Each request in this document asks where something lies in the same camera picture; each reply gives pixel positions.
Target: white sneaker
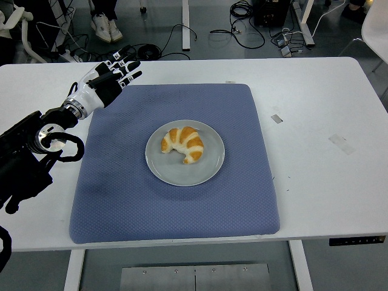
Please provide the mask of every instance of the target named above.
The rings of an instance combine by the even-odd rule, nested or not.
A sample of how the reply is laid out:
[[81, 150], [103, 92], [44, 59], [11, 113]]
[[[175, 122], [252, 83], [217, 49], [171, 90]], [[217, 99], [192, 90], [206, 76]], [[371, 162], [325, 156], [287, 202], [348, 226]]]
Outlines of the white sneaker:
[[96, 36], [105, 42], [110, 43], [112, 39], [109, 33], [109, 21], [105, 15], [95, 15], [90, 23], [92, 29], [95, 30]]
[[109, 32], [112, 42], [116, 42], [122, 39], [122, 33], [117, 28], [116, 22], [114, 20], [109, 20]]

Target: robotic arm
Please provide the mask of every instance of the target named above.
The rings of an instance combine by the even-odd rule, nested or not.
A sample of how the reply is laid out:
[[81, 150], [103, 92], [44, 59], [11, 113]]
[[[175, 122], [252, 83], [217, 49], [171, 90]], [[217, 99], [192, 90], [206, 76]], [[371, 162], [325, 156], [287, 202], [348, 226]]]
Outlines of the robotic arm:
[[[8, 201], [5, 211], [15, 213], [22, 200], [35, 197], [53, 182], [49, 171], [56, 161], [82, 158], [84, 143], [65, 131], [97, 108], [107, 107], [125, 86], [141, 75], [141, 71], [132, 74], [140, 62], [127, 61], [128, 48], [124, 47], [99, 63], [74, 83], [60, 107], [50, 109], [44, 115], [36, 111], [0, 136], [0, 209]], [[77, 145], [77, 154], [61, 157], [67, 141]], [[45, 154], [45, 157], [38, 161], [33, 153]], [[2, 227], [0, 238], [4, 241], [0, 254], [1, 272], [9, 258], [4, 256], [4, 251], [9, 249], [10, 252], [10, 237]]]

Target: table leg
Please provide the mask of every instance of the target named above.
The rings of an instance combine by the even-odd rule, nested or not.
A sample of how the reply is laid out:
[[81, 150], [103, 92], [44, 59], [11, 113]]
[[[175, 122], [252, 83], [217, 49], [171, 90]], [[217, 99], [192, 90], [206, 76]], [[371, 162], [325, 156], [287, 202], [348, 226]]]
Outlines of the table leg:
[[190, 27], [189, 24], [189, 0], [182, 0], [182, 24], [186, 27], [182, 28], [182, 50], [190, 50]]
[[81, 281], [82, 266], [84, 264], [85, 250], [72, 250], [69, 267], [67, 268], [64, 291], [78, 291]]
[[298, 18], [298, 24], [303, 32], [303, 38], [306, 42], [306, 46], [312, 47], [315, 45], [314, 40], [311, 36], [311, 32], [309, 30], [309, 27], [306, 24], [307, 18], [310, 15], [311, 7], [313, 5], [314, 0], [306, 0], [307, 2], [304, 3], [303, 10], [301, 9], [299, 2], [294, 2], [292, 4], [293, 9], [296, 14], [296, 18]]
[[307, 266], [302, 241], [289, 241], [289, 246], [299, 291], [313, 291], [313, 285], [311, 283], [309, 267]]

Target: white plate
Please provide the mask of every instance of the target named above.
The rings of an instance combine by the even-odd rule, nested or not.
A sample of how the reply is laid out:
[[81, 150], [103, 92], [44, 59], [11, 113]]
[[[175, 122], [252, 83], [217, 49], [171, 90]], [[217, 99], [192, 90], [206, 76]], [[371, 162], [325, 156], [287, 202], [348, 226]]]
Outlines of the white plate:
[[[185, 155], [172, 150], [162, 153], [161, 141], [170, 129], [185, 126], [197, 129], [204, 143], [202, 157], [193, 164], [183, 164]], [[174, 186], [194, 186], [206, 182], [221, 168], [225, 147], [221, 137], [210, 126], [194, 120], [176, 120], [158, 128], [145, 148], [145, 160], [151, 172], [160, 180]]]

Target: blue textured mat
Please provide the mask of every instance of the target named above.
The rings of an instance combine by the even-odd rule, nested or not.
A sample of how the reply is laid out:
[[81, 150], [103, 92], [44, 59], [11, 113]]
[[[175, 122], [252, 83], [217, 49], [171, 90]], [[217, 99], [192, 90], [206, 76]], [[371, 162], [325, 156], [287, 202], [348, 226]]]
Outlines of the blue textured mat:
[[[225, 145], [219, 172], [197, 186], [171, 186], [146, 164], [151, 134], [179, 119], [208, 124]], [[75, 243], [262, 235], [279, 227], [248, 86], [133, 85], [94, 113], [70, 220]]]

